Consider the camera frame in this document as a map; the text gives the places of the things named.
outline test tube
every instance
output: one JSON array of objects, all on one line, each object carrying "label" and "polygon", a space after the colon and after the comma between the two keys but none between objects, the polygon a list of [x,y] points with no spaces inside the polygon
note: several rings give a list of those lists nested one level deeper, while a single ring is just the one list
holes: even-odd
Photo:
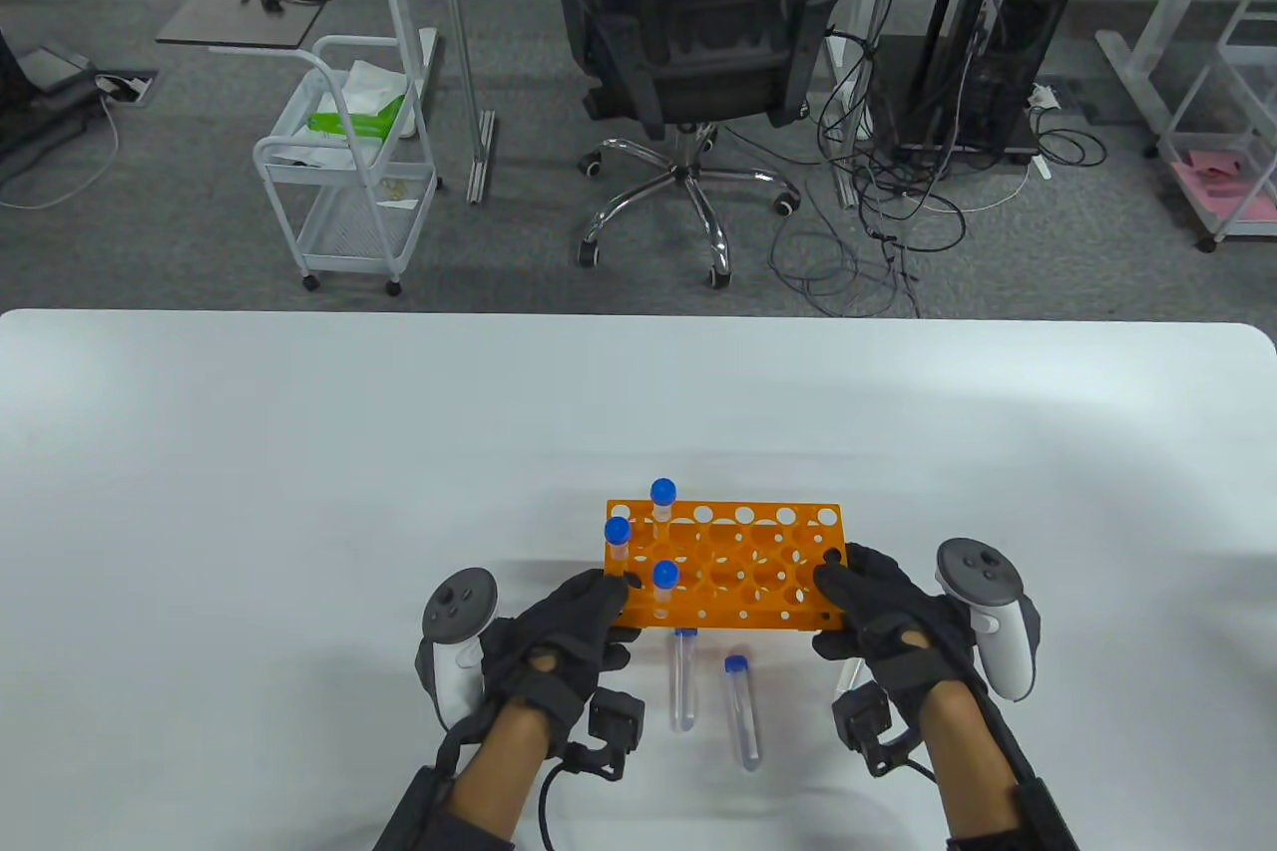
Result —
[{"label": "test tube", "polygon": [[672,561],[658,561],[651,570],[653,592],[656,598],[656,617],[669,617],[669,611],[664,607],[674,597],[674,588],[678,586],[678,566]]},{"label": "test tube", "polygon": [[603,525],[603,537],[608,542],[608,557],[613,561],[627,561],[630,558],[630,539],[633,537],[633,526],[630,519],[623,515],[613,515]]},{"label": "test tube", "polygon": [[759,750],[759,722],[753,714],[753,698],[750,694],[750,659],[743,654],[729,654],[723,659],[723,671],[727,672],[728,695],[732,702],[730,727],[736,756],[742,768],[757,770],[762,764],[762,753]]},{"label": "test tube", "polygon": [[674,629],[674,731],[696,723],[696,629]]},{"label": "test tube", "polygon": [[674,500],[678,497],[678,488],[668,478],[658,478],[651,483],[651,520],[655,523],[656,537],[660,538],[674,515]]}]

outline white table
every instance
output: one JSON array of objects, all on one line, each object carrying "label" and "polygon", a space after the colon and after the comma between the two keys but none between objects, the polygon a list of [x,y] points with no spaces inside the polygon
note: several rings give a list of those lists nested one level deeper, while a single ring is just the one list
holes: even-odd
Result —
[{"label": "white table", "polygon": [[[1006,710],[1079,845],[1267,847],[1271,710],[1207,636],[1220,570],[1277,552],[1274,387],[1240,326],[9,313],[0,845],[370,847],[439,737],[430,589],[485,564],[517,608],[669,474],[839,501],[918,578],[948,535],[1004,548],[1045,617]],[[737,643],[753,776],[714,684]],[[842,750],[803,636],[701,661],[688,736],[660,636],[609,680],[646,736],[621,785],[554,788],[561,851],[939,851],[932,787]]]}]

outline hand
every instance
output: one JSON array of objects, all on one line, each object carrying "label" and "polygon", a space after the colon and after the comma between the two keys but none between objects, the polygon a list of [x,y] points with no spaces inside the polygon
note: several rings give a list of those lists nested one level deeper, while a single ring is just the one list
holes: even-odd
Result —
[{"label": "hand", "polygon": [[624,579],[590,569],[517,618],[494,620],[479,636],[487,696],[502,704],[521,699],[541,710],[550,722],[550,755],[562,754],[599,673],[630,663],[622,643],[638,630],[616,626],[628,601]]},{"label": "hand", "polygon": [[847,616],[839,631],[811,645],[822,658],[863,658],[900,717],[918,727],[922,703],[939,682],[979,681],[972,663],[969,611],[948,595],[928,595],[894,558],[848,544],[849,565],[816,569],[821,595]]}]

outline office chair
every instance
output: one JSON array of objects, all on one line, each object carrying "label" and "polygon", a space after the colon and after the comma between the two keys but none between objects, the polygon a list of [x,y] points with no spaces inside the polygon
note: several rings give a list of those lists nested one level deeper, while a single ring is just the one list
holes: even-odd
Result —
[{"label": "office chair", "polygon": [[674,126],[669,155],[631,139],[603,139],[581,157],[580,171],[598,175],[603,151],[623,152],[660,175],[621,193],[590,221],[577,262],[599,261],[599,234],[622,210],[663,189],[684,189],[713,250],[709,281],[732,279],[727,235],[701,189],[706,180],[780,187],[779,216],[799,203],[799,190],[767,169],[701,165],[719,123],[765,112],[771,125],[806,114],[807,89],[838,0],[561,0],[572,57],[596,77],[585,109],[593,120],[638,120],[651,139]]}]

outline metal table leg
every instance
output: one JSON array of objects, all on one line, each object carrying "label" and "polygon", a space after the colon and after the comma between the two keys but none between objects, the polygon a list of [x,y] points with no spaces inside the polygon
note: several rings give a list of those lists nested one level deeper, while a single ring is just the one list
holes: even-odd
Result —
[{"label": "metal table leg", "polygon": [[475,100],[474,77],[470,73],[470,47],[466,45],[466,26],[461,17],[461,0],[448,0],[452,15],[452,40],[457,49],[457,63],[461,66],[461,89],[466,95],[466,125],[470,126],[470,144],[474,148],[474,161],[470,165],[470,181],[466,185],[466,202],[483,199],[488,187],[488,169],[492,162],[492,143],[497,134],[497,111],[479,111]]},{"label": "metal table leg", "polygon": [[1117,79],[1121,79],[1126,93],[1130,93],[1135,107],[1148,123],[1148,129],[1157,135],[1162,135],[1166,130],[1171,121],[1171,111],[1153,88],[1149,77],[1166,52],[1171,36],[1184,20],[1190,3],[1193,0],[1158,0],[1134,49],[1128,47],[1126,40],[1114,29],[1099,29],[1096,33],[1096,43],[1099,43],[1099,49],[1108,57]]}]

